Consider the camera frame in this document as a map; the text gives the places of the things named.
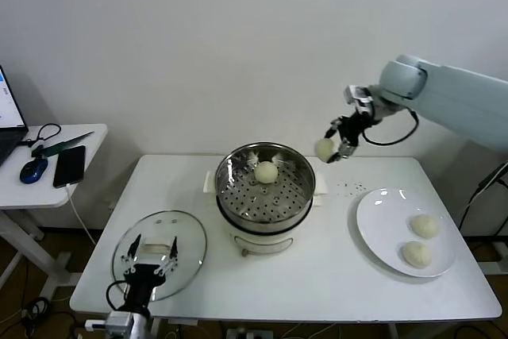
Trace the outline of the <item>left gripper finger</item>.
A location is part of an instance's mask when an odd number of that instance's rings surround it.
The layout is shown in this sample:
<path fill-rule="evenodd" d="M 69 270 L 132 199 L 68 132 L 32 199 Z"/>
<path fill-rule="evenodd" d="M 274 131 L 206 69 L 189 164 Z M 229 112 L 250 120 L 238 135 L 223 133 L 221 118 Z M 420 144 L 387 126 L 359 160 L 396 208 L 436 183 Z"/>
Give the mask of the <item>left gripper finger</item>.
<path fill-rule="evenodd" d="M 141 234 L 138 234 L 135 240 L 129 245 L 126 254 L 121 256 L 121 273 L 132 274 L 136 271 L 135 265 L 138 263 L 137 250 L 140 246 Z"/>
<path fill-rule="evenodd" d="M 173 272 L 178 267 L 178 245 L 177 236 L 170 237 L 156 237 L 156 252 L 159 260 L 158 268 L 155 270 L 157 275 L 165 275 L 168 272 Z"/>

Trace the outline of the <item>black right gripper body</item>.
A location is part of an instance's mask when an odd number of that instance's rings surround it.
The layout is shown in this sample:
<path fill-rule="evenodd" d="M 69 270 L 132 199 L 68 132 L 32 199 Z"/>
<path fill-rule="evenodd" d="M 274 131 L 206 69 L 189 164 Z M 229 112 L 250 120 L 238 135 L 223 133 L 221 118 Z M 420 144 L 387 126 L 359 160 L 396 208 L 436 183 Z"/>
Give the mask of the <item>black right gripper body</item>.
<path fill-rule="evenodd" d="M 372 119 L 368 114 L 352 114 L 349 117 L 339 117 L 338 132 L 343 142 L 347 142 L 351 147 L 357 147 L 360 135 L 371 126 Z"/>

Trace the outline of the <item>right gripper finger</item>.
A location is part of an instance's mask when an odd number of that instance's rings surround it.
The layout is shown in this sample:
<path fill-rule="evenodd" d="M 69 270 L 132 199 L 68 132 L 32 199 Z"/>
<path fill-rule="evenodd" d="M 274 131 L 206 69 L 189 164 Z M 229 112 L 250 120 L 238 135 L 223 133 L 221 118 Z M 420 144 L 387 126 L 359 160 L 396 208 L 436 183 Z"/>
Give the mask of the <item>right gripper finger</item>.
<path fill-rule="evenodd" d="M 328 128 L 328 130 L 325 133 L 325 137 L 333 137 L 336 134 L 338 134 L 339 137 L 343 137 L 343 132 L 342 132 L 343 119 L 344 119 L 343 116 L 333 119 L 330 122 L 330 127 Z"/>
<path fill-rule="evenodd" d="M 356 146 L 344 138 L 338 145 L 337 150 L 327 159 L 327 163 L 331 164 L 343 159 L 348 159 L 356 151 Z"/>

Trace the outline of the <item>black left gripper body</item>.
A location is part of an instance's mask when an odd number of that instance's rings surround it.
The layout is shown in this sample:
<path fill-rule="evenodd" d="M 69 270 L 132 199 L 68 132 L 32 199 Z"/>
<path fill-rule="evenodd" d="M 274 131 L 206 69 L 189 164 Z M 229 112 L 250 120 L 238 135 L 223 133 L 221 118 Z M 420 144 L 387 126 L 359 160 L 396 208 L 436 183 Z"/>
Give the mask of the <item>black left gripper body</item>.
<path fill-rule="evenodd" d="M 148 312 L 148 304 L 155 288 L 166 282 L 164 270 L 156 264 L 135 264 L 124 271 L 128 285 L 123 311 Z"/>

